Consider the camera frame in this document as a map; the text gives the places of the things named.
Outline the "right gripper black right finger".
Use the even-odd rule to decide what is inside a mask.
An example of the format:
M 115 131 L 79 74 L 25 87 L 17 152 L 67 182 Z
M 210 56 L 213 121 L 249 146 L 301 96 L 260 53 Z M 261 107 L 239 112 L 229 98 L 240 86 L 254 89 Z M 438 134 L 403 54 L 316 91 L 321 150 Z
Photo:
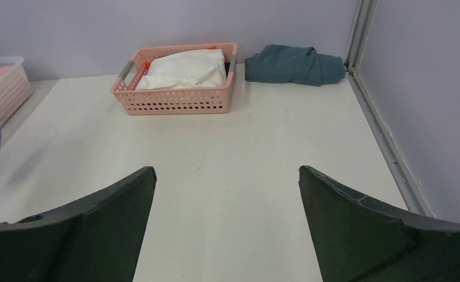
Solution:
M 460 223 L 400 209 L 310 166 L 298 185 L 324 281 L 460 281 Z

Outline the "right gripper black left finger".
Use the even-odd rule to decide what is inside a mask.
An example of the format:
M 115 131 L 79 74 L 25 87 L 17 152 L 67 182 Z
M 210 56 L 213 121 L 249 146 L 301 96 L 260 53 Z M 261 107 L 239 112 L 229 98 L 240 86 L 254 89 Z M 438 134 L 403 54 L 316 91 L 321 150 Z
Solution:
M 16 223 L 0 223 L 0 281 L 132 281 L 156 172 L 124 179 Z

